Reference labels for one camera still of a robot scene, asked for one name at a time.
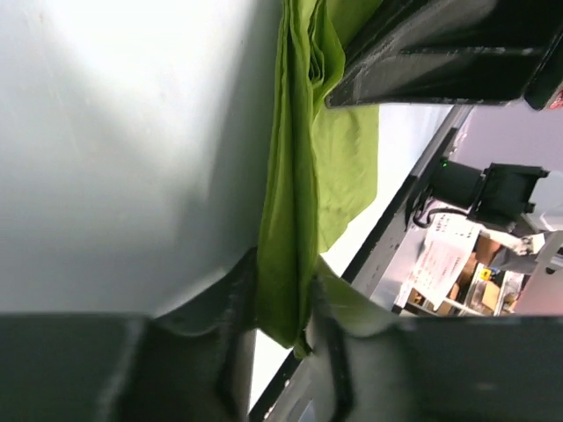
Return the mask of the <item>green paper napkin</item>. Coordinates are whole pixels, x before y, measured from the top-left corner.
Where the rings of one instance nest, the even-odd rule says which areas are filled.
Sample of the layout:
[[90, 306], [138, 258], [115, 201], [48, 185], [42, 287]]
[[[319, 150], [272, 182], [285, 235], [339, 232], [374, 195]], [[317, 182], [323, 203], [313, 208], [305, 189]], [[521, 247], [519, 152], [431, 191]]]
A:
[[345, 48], [378, 1], [286, 1], [260, 225], [258, 327], [298, 357], [310, 353], [310, 284], [320, 258], [377, 196], [379, 109], [330, 109]]

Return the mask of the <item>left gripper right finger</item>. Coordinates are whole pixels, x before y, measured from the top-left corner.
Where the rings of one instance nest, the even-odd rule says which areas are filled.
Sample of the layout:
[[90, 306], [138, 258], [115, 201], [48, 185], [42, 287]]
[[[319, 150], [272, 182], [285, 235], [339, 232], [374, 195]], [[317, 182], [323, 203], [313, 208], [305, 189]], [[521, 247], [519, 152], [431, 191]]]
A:
[[402, 317], [333, 276], [310, 298], [318, 421], [562, 418], [558, 317]]

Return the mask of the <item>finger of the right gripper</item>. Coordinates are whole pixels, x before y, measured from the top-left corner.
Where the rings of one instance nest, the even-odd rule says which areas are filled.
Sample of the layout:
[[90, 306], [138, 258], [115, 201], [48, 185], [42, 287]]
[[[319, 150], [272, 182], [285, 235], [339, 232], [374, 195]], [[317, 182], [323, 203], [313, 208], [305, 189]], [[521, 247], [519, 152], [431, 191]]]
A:
[[560, 1], [384, 1], [345, 48], [330, 108], [384, 103], [556, 106]]

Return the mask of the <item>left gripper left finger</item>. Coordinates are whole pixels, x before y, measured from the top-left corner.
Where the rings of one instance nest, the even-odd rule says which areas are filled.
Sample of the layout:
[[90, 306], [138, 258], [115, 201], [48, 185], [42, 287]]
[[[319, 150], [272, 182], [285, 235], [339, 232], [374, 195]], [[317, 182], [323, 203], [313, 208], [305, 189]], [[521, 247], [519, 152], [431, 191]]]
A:
[[1, 317], [4, 421], [244, 421], [256, 252], [156, 318]]

